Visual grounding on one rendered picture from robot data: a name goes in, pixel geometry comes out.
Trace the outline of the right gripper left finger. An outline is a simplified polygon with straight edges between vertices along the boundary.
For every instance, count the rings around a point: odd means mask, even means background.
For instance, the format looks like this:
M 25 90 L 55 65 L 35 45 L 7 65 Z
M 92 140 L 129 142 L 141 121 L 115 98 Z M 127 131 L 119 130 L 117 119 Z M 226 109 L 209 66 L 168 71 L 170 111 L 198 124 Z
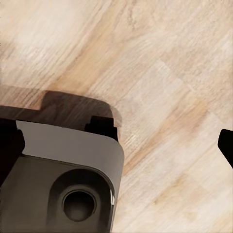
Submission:
M 0 134 L 0 187 L 25 148 L 22 130 Z

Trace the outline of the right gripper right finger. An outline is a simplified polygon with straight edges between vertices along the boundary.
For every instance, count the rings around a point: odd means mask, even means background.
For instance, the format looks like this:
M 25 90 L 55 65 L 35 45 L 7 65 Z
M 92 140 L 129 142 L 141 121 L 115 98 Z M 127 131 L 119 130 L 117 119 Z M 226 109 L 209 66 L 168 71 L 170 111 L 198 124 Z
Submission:
M 217 146 L 233 167 L 233 131 L 222 129 Z

